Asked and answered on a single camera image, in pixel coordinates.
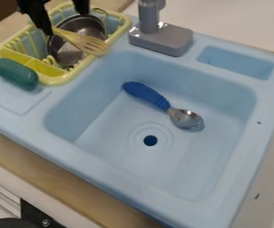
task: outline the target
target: metal spoon bowl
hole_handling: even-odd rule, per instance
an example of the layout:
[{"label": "metal spoon bowl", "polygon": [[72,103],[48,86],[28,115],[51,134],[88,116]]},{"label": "metal spoon bowl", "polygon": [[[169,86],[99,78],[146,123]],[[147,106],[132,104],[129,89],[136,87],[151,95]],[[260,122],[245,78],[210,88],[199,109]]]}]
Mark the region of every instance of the metal spoon bowl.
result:
[{"label": "metal spoon bowl", "polygon": [[204,120],[195,112],[191,110],[179,110],[170,108],[167,111],[173,123],[183,129],[200,131],[204,129]]}]

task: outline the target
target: dish rack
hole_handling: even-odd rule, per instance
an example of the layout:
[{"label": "dish rack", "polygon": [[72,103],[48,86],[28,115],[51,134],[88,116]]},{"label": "dish rack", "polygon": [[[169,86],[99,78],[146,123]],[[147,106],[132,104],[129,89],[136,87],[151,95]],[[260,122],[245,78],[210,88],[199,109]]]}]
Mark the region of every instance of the dish rack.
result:
[{"label": "dish rack", "polygon": [[[77,12],[71,2],[60,4],[49,13],[52,25],[75,14]],[[131,26],[129,17],[118,12],[98,10],[92,5],[91,14],[105,21],[108,35],[105,42],[109,45],[113,44]],[[0,58],[11,59],[33,69],[39,76],[40,83],[46,86],[60,86],[70,82],[97,58],[94,55],[87,55],[73,67],[63,69],[47,53],[46,40],[47,36],[43,31],[37,29],[33,23],[29,23],[22,31],[0,44]]]}]

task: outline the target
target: wooden surface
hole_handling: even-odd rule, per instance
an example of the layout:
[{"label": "wooden surface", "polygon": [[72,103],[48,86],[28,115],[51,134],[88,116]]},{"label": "wooden surface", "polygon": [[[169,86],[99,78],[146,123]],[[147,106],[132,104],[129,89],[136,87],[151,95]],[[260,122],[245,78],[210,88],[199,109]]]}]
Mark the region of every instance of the wooden surface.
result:
[{"label": "wooden surface", "polygon": [[[91,0],[91,3],[103,9],[121,12],[133,1],[134,0]],[[61,2],[63,2],[63,0],[52,0],[50,3],[46,4],[46,9],[49,11]],[[6,19],[0,21],[0,43],[27,26],[28,20],[29,18],[27,15],[15,12]]]},{"label": "wooden surface", "polygon": [[143,213],[1,134],[0,166],[102,227],[161,227]]}]

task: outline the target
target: metal bowl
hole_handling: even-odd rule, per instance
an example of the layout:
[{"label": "metal bowl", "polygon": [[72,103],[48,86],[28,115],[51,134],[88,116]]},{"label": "metal bowl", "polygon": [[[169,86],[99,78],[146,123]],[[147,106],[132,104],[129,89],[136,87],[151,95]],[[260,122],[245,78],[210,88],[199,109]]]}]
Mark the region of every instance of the metal bowl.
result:
[{"label": "metal bowl", "polygon": [[[80,35],[97,37],[101,40],[106,39],[104,24],[92,15],[74,15],[61,21],[56,27]],[[73,66],[86,56],[71,43],[57,35],[48,38],[47,52],[64,68]]]}]

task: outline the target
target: light blue plastic sink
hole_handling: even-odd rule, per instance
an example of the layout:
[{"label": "light blue plastic sink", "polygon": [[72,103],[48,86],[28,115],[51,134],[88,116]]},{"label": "light blue plastic sink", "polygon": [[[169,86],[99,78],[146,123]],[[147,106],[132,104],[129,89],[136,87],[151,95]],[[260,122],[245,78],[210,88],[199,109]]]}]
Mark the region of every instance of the light blue plastic sink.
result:
[{"label": "light blue plastic sink", "polygon": [[[122,90],[140,81],[175,107],[194,110],[205,130],[178,129],[170,118]],[[48,115],[54,134],[185,200],[202,200],[236,149],[254,111],[252,90],[144,54],[111,54]],[[153,135],[157,144],[144,139]]]},{"label": "light blue plastic sink", "polygon": [[[177,128],[127,81],[205,129]],[[28,96],[3,86],[0,132],[172,227],[230,227],[274,131],[274,54],[202,35],[179,58],[123,36],[68,85]]]}]

